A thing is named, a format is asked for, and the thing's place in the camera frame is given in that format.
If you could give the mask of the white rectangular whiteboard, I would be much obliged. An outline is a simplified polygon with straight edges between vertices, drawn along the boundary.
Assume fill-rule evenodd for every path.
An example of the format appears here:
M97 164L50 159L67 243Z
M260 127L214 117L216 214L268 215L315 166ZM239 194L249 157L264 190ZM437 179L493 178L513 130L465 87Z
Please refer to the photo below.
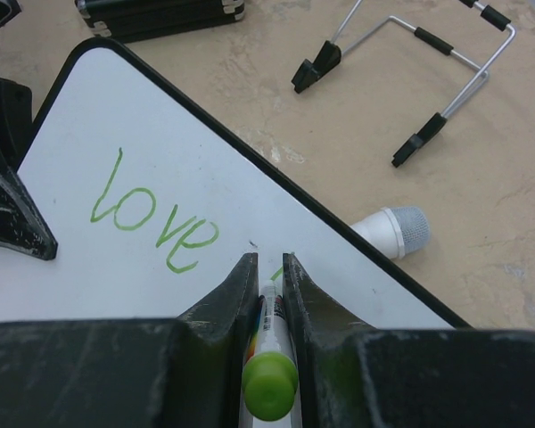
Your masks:
M285 253L379 328L465 321L125 46L77 45L19 169L57 243L0 248L0 322L174 317L247 252Z

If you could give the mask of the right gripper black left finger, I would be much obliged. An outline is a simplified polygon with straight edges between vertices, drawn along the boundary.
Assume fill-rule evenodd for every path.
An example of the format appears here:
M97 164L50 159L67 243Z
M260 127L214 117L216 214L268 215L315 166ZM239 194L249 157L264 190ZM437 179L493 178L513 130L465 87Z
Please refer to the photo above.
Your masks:
M235 427L258 257L175 318L0 323L0 427Z

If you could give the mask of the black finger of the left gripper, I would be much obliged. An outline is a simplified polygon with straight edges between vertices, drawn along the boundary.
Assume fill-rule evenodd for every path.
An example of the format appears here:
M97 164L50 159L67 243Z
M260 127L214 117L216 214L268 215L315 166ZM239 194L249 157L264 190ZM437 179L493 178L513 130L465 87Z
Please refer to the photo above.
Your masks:
M0 78L0 247L51 260L58 243L18 169L31 144L31 90Z

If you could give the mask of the green whiteboard marker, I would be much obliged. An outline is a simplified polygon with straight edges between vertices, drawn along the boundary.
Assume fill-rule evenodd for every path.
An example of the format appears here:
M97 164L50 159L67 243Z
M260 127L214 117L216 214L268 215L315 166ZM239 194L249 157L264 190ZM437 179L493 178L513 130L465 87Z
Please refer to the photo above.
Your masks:
M301 427L299 373L284 308L283 269L259 288L242 374L243 425Z

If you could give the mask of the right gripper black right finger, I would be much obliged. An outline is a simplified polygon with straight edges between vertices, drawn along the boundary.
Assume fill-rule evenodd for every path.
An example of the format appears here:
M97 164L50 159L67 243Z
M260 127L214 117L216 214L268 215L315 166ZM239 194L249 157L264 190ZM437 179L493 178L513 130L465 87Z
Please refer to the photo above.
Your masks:
M306 427L535 427L535 331L378 329L283 257Z

